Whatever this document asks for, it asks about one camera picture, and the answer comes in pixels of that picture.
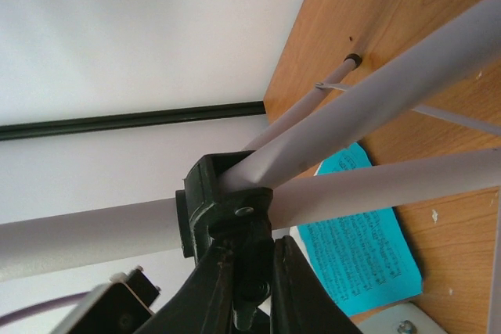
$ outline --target white metal tube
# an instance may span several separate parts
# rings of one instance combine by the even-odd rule
[[[0,282],[179,248],[175,199],[0,225]]]
[[[350,85],[346,84],[329,84],[329,89],[342,90],[343,92],[350,90],[351,88],[352,87]],[[465,117],[464,115],[460,115],[458,113],[451,113],[449,111],[426,105],[418,105],[413,108],[413,111],[416,113],[422,113],[423,115],[428,115],[429,117],[434,117],[436,119],[445,120],[449,123],[454,123],[471,129],[476,129],[477,131],[490,133],[491,135],[501,136],[500,126],[487,123],[486,121],[472,119],[471,117]]]
[[[334,72],[326,77],[324,82],[340,82],[356,67],[353,59],[346,59]],[[293,125],[309,115],[329,95],[331,90],[313,88],[307,95],[293,104],[279,119],[267,127],[257,138],[252,140],[244,150],[257,150],[276,136],[281,135]]]
[[[252,153],[224,189],[276,188],[501,53],[501,0],[483,0]]]
[[[359,214],[501,185],[501,149],[299,178],[275,189],[273,228]]]
[[[498,197],[497,223],[494,265],[492,267],[491,302],[488,309],[488,334],[497,334],[499,328],[501,328],[501,197]]]

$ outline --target wooden table underside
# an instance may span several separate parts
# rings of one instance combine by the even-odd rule
[[[363,56],[344,80],[356,84],[478,1],[305,0],[265,96],[270,121],[348,53]],[[501,124],[501,62],[426,104]],[[408,112],[362,144],[383,164],[499,146],[501,138]],[[424,293],[414,301],[451,334],[485,332],[498,199],[497,189],[486,189],[398,208],[424,274]]]

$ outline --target metal pipe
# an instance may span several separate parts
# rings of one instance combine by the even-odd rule
[[[483,0],[230,168],[227,191],[276,188],[501,54],[501,0]]]
[[[323,82],[319,82],[317,84],[317,88],[324,88],[324,87],[330,90],[332,89],[342,90],[343,92],[346,92],[347,90],[350,90],[352,88],[352,86],[346,84],[327,84]],[[477,131],[490,133],[491,135],[501,136],[500,126],[487,123],[486,121],[472,119],[471,117],[465,117],[464,115],[460,115],[458,113],[451,113],[450,111],[445,111],[426,105],[418,105],[414,107],[412,111],[416,113],[422,113],[423,115],[428,115],[429,117],[434,117],[435,119],[445,120],[448,121],[449,123],[454,123],[462,125],[464,127],[475,129]]]
[[[0,282],[179,248],[175,199],[0,225]]]
[[[299,178],[275,189],[273,228],[501,185],[501,149],[439,156]]]
[[[347,58],[324,82],[340,82],[356,68],[356,62]],[[279,119],[267,127],[257,138],[252,140],[243,150],[257,150],[276,136],[281,135],[293,125],[309,115],[329,95],[331,90],[313,88],[307,95],[292,105]]]

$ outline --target tripod leg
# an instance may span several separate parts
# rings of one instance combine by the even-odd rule
[[[233,253],[214,243],[179,292],[136,334],[226,334],[231,325]]]
[[[0,282],[181,246],[174,199],[0,224]]]
[[[338,83],[357,67],[357,63],[347,58],[324,82]],[[244,150],[257,150],[281,135],[287,129],[306,118],[329,95],[332,89],[313,88],[307,95],[290,107],[279,119],[252,140]]]
[[[275,244],[271,319],[272,334],[362,334],[330,299],[290,236]]]
[[[278,187],[273,228],[324,221],[501,185],[501,149],[300,178]]]
[[[220,178],[274,189],[501,54],[501,0],[483,0],[315,111]]]

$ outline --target purple cable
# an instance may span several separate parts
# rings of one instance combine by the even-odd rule
[[[82,300],[85,295],[87,295],[87,293],[75,293],[74,295],[58,297],[57,299],[47,300],[43,303],[38,303],[30,307],[25,307],[19,309],[18,311],[5,314],[0,317],[0,328],[2,326],[12,324],[13,322],[23,320],[39,313],[51,311],[52,309],[65,307],[67,305],[76,304],[80,300]]]

